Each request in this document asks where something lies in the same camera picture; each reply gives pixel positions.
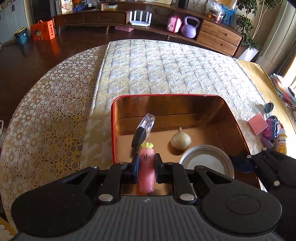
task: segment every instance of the pink sponge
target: pink sponge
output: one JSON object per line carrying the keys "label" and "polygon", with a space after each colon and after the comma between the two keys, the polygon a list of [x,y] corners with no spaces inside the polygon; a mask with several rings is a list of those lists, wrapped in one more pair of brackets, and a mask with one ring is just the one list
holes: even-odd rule
{"label": "pink sponge", "polygon": [[268,124],[264,120],[261,113],[258,113],[257,115],[252,117],[249,120],[249,124],[252,127],[252,129],[254,130],[256,135],[258,135],[259,133],[261,133],[263,130],[265,130],[268,127]]}

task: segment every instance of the white router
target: white router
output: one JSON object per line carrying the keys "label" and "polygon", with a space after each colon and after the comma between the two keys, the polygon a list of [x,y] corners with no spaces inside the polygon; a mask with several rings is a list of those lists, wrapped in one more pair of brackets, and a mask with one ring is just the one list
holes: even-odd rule
{"label": "white router", "polygon": [[136,20],[136,17],[137,17],[137,10],[135,10],[134,16],[133,16],[133,11],[130,11],[130,24],[131,25],[144,26],[144,27],[150,26],[152,13],[149,14],[149,12],[147,12],[146,21],[142,21],[143,11],[141,11],[141,13],[140,13],[140,20],[139,21]]}

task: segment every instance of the tv stand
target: tv stand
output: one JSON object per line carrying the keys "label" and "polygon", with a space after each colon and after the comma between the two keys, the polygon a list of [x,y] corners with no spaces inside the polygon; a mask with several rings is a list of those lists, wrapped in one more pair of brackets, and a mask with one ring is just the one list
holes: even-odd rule
{"label": "tv stand", "polygon": [[[116,10],[107,11],[92,11],[92,8],[86,8],[80,12],[57,15],[53,17],[54,26],[58,28],[59,34],[61,26],[106,26],[106,33],[108,33],[109,26],[130,27],[165,34],[167,40],[169,40],[170,37],[183,39],[227,56],[235,56],[243,41],[243,36],[234,28],[223,23],[215,22],[203,14],[188,9],[162,3],[135,0],[105,1],[104,3],[106,2],[117,4],[118,8]],[[167,31],[166,25],[160,23],[151,24],[148,27],[130,25],[130,11],[145,11],[147,5],[170,9],[182,19],[187,15],[200,19],[201,24],[197,29],[197,35],[190,39],[183,36],[181,31],[178,33]]]}

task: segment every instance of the yellow bottle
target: yellow bottle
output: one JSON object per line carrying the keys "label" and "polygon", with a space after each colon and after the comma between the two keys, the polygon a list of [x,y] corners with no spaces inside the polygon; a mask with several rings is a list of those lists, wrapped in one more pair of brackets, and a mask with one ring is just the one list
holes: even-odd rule
{"label": "yellow bottle", "polygon": [[287,136],[285,129],[279,130],[279,136],[274,140],[274,149],[279,153],[287,155]]}

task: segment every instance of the yellow flower-shaped cap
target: yellow flower-shaped cap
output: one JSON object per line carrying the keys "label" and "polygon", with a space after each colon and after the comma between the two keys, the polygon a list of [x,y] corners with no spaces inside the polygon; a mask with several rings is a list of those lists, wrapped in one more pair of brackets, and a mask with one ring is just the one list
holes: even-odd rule
{"label": "yellow flower-shaped cap", "polygon": [[153,144],[149,142],[145,142],[141,145],[142,148],[152,148]]}

